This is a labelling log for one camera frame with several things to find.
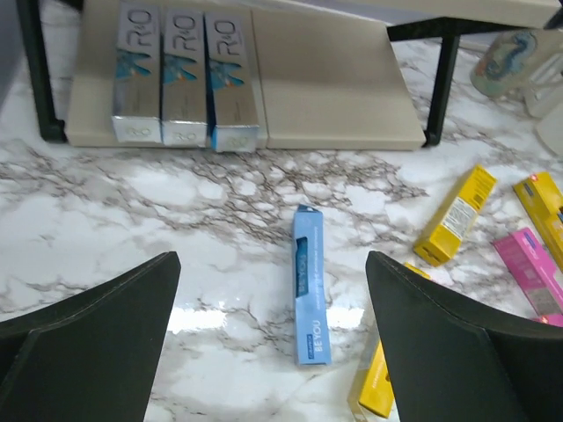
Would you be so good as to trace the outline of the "pink toothpaste box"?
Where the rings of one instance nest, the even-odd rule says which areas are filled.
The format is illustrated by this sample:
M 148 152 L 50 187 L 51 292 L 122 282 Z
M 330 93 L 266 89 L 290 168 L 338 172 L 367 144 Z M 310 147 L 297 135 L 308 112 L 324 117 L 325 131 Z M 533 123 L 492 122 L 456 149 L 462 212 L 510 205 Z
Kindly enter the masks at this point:
M 537 313 L 535 320 L 562 326 L 562 283 L 559 268 L 529 228 L 494 241 L 507 269 Z

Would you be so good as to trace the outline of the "metallic blue toothpaste box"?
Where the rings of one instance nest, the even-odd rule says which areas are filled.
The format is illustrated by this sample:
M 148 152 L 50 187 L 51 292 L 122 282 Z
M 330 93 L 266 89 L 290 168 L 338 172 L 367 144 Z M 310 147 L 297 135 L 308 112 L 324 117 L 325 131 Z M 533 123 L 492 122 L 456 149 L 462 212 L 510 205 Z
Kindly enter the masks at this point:
M 113 130 L 124 142 L 160 143 L 160 11 L 120 4 L 113 80 Z
M 235 15 L 212 11 L 205 14 L 205 28 L 215 116 L 212 148 L 253 152 L 260 124 L 242 22 Z
M 208 135 L 207 80 L 203 13 L 171 8 L 163 32 L 163 142 L 203 148 Z

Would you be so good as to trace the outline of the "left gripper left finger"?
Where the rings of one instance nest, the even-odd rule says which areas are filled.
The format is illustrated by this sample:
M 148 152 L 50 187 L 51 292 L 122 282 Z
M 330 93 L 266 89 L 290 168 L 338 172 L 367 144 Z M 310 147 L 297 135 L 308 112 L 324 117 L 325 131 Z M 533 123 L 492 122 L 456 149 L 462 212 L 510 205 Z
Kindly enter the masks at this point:
M 179 284 L 176 252 L 1 323 L 3 421 L 141 421 Z

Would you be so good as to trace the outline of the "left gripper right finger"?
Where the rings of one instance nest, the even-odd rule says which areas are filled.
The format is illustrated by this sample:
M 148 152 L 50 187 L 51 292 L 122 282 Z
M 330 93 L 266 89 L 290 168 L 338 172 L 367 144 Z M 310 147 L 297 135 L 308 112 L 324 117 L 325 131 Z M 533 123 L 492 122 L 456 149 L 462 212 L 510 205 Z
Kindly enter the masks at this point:
M 403 421 L 560 421 L 562 330 L 477 302 L 381 251 L 369 293 Z

